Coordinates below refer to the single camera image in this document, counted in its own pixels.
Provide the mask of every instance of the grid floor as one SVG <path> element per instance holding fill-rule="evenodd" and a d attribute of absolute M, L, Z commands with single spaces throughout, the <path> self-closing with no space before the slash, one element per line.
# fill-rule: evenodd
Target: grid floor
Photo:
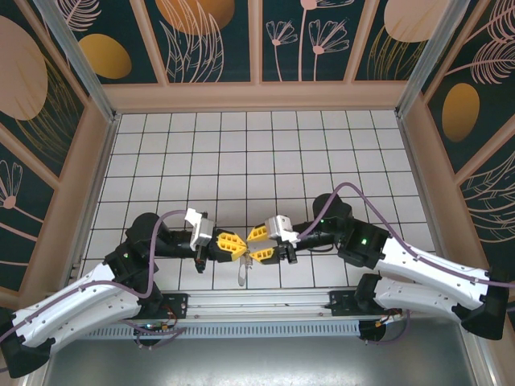
<path fill-rule="evenodd" d="M 393 111 L 164 113 L 122 116 L 81 274 L 98 264 L 146 211 L 193 207 L 246 238 L 276 214 L 313 219 L 315 197 L 343 181 L 361 187 L 405 240 L 434 251 Z M 350 188 L 357 219 L 378 218 Z M 183 228 L 179 218 L 165 221 Z M 159 258 L 161 290 L 240 289 L 239 263 Z M 302 253 L 297 265 L 253 265 L 247 289 L 357 285 L 367 269 L 335 253 Z"/>

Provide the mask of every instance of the leaf illustration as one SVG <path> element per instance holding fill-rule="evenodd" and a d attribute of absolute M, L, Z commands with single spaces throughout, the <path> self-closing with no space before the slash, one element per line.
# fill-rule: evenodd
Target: leaf illustration
<path fill-rule="evenodd" d="M 487 24 L 488 33 L 497 42 L 515 37 L 515 0 L 497 0 Z"/>
<path fill-rule="evenodd" d="M 56 0 L 56 4 L 72 31 L 87 31 L 101 13 L 99 0 Z"/>
<path fill-rule="evenodd" d="M 501 84 L 515 69 L 515 40 L 486 43 L 470 64 L 472 79 L 476 83 Z"/>

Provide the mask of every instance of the dark teal wallpaper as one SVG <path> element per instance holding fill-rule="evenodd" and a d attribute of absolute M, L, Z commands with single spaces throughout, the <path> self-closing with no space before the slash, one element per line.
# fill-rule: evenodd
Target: dark teal wallpaper
<path fill-rule="evenodd" d="M 428 106 L 455 172 L 515 114 L 515 5 L 491 1 Z"/>
<path fill-rule="evenodd" d="M 14 2 L 0 3 L 0 124 L 57 176 L 84 106 Z"/>
<path fill-rule="evenodd" d="M 424 83 L 424 85 L 422 86 L 422 92 L 423 93 L 426 93 L 427 88 L 431 85 L 431 82 L 435 78 L 436 72 L 439 71 L 443 60 L 447 57 L 447 54 L 451 50 L 451 48 L 454 45 L 456 39 L 458 38 L 459 34 L 463 30 L 465 24 L 467 23 L 468 18 L 470 18 L 470 14 L 474 11 L 474 8 L 476 8 L 478 1 L 479 0 L 471 0 L 468 3 L 468 7 L 467 7 L 467 10 L 465 11 L 465 15 L 461 18 L 461 21 L 459 22 L 457 28 L 454 30 L 454 33 L 452 34 L 451 40 L 449 40 L 449 43 L 447 44 L 447 46 L 443 50 L 442 55 L 439 57 L 438 62 L 433 67 L 433 71 L 431 71 L 431 73 L 427 77 L 426 83 Z"/>
<path fill-rule="evenodd" d="M 468 178 L 461 191 L 488 263 L 515 280 L 515 137 Z"/>
<path fill-rule="evenodd" d="M 0 286 L 18 291 L 54 191 L 0 144 Z"/>
<path fill-rule="evenodd" d="M 263 81 L 342 80 L 362 10 L 353 0 L 264 0 Z"/>
<path fill-rule="evenodd" d="M 171 83 L 250 81 L 247 0 L 145 0 Z"/>
<path fill-rule="evenodd" d="M 380 0 L 356 80 L 408 80 L 446 5 L 443 0 Z"/>

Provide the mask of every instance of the wire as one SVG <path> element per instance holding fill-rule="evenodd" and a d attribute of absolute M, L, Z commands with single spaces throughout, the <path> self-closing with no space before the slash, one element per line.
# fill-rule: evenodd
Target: wire
<path fill-rule="evenodd" d="M 411 311 L 410 310 L 406 310 L 406 324 L 405 324 L 404 328 L 402 329 L 402 331 L 400 332 L 400 334 L 397 335 L 395 338 L 390 339 L 390 340 L 386 340 L 384 342 L 379 341 L 379 342 L 371 342 L 371 343 L 374 343 L 374 344 L 377 344 L 377 345 L 385 345 L 385 344 L 391 344 L 391 343 L 399 342 L 401 339 L 403 339 L 408 334 L 408 331 L 410 330 L 410 324 L 411 324 L 410 314 L 411 314 Z"/>
<path fill-rule="evenodd" d="M 449 269 L 447 267 L 444 267 L 440 264 L 434 263 L 433 261 L 426 259 L 423 256 L 419 256 L 411 247 L 398 235 L 398 233 L 395 231 L 395 229 L 392 228 L 392 226 L 389 224 L 388 221 L 386 221 L 385 217 L 376 209 L 376 207 L 373 206 L 373 204 L 370 202 L 370 200 L 363 194 L 363 192 L 353 183 L 341 183 L 338 185 L 335 190 L 331 193 L 331 195 L 328 198 L 328 201 L 324 204 L 322 207 L 322 210 L 320 211 L 319 215 L 316 216 L 316 218 L 313 220 L 311 225 L 307 227 L 304 232 L 302 232 L 299 235 L 299 240 L 305 238 L 313 229 L 315 229 L 316 225 L 322 220 L 323 215 L 325 215 L 326 211 L 328 211 L 329 206 L 332 203 L 332 200 L 336 197 L 338 194 L 338 191 L 342 187 L 351 187 L 364 201 L 365 203 L 372 209 L 372 211 L 375 213 L 375 215 L 381 220 L 381 222 L 386 226 L 388 231 L 392 234 L 393 238 L 416 260 L 421 261 L 422 263 L 425 263 L 435 269 L 439 269 L 440 271 L 443 271 L 445 273 L 449 273 L 452 276 L 459 277 L 460 279 L 464 279 L 467 281 L 470 281 L 472 283 L 480 283 L 484 285 L 493 285 L 496 287 L 504 287 L 504 288 L 515 288 L 515 283 L 503 283 L 500 281 L 490 281 L 490 280 L 484 280 L 479 279 L 478 277 L 468 276 L 464 273 L 455 272 L 452 269 Z"/>
<path fill-rule="evenodd" d="M 50 309 L 55 304 L 57 304 L 59 302 L 62 302 L 64 299 L 72 296 L 73 294 L 76 294 L 77 291 L 82 292 L 83 290 L 85 290 L 85 289 L 87 289 L 89 287 L 93 287 L 95 285 L 112 285 L 113 287 L 120 288 L 120 289 L 122 289 L 122 290 L 124 290 L 124 291 L 126 291 L 126 292 L 128 292 L 130 294 L 133 294 L 134 296 L 137 296 L 138 298 L 141 298 L 141 299 L 148 298 L 150 296 L 150 294 L 152 294 L 152 288 L 154 286 L 155 245 L 157 243 L 159 227 L 161 226 L 161 224 L 163 223 L 163 221 L 167 217 L 174 216 L 174 215 L 185 215 L 185 214 L 186 214 L 185 210 L 169 211 L 169 212 L 165 213 L 164 215 L 162 215 L 161 217 L 159 217 L 157 222 L 155 223 L 154 229 L 152 231 L 152 238 L 150 239 L 150 257 L 149 257 L 149 265 L 148 265 L 149 266 L 149 269 L 148 269 L 148 288 L 147 288 L 147 290 L 146 290 L 146 292 L 144 294 L 140 294 L 139 292 L 134 291 L 133 289 L 131 289 L 129 287 L 126 287 L 123 284 L 117 283 L 115 281 L 108 281 L 108 280 L 92 281 L 90 283 L 86 283 L 84 285 L 80 285 L 79 287 L 77 287 L 75 289 L 71 289 L 68 292 L 65 292 L 64 294 L 62 294 L 62 295 L 58 296 L 57 298 L 55 298 L 54 300 L 52 300 L 51 302 L 49 302 L 46 305 L 42 306 L 36 312 L 34 312 L 33 314 L 30 314 L 29 316 L 27 316 L 23 321 L 18 323 L 16 326 L 12 326 L 8 331 L 6 331 L 2 336 L 0 336 L 0 343 L 2 343 L 9 335 L 15 333 L 17 330 L 19 330 L 20 328 L 22 328 L 26 324 L 32 323 L 33 319 L 35 319 L 38 316 L 40 316 L 43 312 L 45 312 L 46 310 Z M 172 335 L 173 332 L 168 332 L 168 333 L 163 333 L 163 334 L 164 335 Z M 1 368 L 0 372 L 5 372 L 5 371 L 7 371 L 7 369 L 8 368 Z"/>

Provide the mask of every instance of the beige circle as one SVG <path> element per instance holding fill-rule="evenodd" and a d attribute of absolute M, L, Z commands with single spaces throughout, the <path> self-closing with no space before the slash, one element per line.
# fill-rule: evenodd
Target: beige circle
<path fill-rule="evenodd" d="M 27 121 L 47 99 L 45 58 L 33 38 L 18 24 L 0 16 L 0 111 Z"/>
<path fill-rule="evenodd" d="M 399 42 L 428 40 L 447 3 L 448 0 L 389 0 L 385 8 L 386 32 Z"/>

